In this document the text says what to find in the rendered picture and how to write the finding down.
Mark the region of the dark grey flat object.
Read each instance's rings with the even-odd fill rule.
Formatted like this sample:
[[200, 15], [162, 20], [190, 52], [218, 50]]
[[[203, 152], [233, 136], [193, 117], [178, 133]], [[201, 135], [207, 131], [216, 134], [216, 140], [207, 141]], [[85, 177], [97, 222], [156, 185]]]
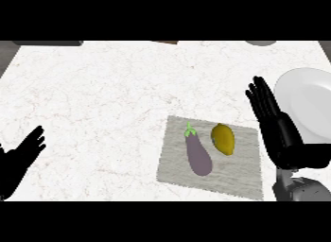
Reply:
[[80, 46], [83, 41], [12, 41], [15, 45]]

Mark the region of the grey placemat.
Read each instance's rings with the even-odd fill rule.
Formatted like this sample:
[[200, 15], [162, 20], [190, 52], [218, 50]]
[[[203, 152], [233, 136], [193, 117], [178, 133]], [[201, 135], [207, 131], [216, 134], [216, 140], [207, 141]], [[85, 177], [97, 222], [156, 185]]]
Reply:
[[[197, 131], [201, 147], [212, 159], [212, 172], [197, 176], [187, 158], [184, 132], [187, 125]], [[264, 199], [261, 180], [261, 158], [258, 131], [227, 124], [234, 133], [234, 151], [225, 156], [210, 140], [210, 131], [216, 122], [169, 116], [165, 123], [165, 138], [159, 158], [156, 179], [184, 187], [218, 192], [244, 199]]]

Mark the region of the purple eggplant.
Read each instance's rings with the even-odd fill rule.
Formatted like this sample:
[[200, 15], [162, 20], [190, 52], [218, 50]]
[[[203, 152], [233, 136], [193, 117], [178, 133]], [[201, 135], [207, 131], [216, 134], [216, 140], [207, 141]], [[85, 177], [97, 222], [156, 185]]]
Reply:
[[212, 159], [199, 141], [197, 132], [190, 124], [187, 124], [184, 137], [191, 172], [197, 176], [206, 176], [212, 172]]

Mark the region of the yellow lemon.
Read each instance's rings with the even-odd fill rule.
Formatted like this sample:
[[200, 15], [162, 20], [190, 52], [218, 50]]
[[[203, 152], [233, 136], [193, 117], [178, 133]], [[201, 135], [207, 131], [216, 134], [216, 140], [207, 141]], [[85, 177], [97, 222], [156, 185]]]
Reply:
[[234, 133], [225, 125], [215, 125], [210, 132], [210, 139], [215, 149], [225, 156], [230, 156], [234, 152]]

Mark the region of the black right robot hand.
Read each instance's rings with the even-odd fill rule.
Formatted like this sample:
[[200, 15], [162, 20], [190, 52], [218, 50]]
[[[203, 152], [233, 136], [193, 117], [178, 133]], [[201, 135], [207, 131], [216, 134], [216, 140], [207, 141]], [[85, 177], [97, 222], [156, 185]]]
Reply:
[[259, 123], [267, 156], [280, 169], [321, 169], [331, 162], [331, 144], [305, 144], [289, 115], [280, 110], [262, 77], [253, 77], [244, 95]]

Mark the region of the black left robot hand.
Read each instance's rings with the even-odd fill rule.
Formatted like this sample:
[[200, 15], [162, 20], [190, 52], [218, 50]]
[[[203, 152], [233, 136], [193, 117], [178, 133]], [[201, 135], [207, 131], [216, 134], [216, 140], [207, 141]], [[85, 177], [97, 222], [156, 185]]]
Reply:
[[43, 128], [36, 126], [18, 146], [4, 151], [0, 143], [0, 196], [8, 199], [21, 182], [27, 168], [45, 148]]

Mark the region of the white plate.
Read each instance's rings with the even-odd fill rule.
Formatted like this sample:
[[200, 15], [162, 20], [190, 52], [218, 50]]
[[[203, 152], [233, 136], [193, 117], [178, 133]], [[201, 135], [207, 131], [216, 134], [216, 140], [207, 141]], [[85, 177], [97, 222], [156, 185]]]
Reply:
[[275, 81], [274, 98], [306, 144], [331, 144], [331, 73], [295, 68]]

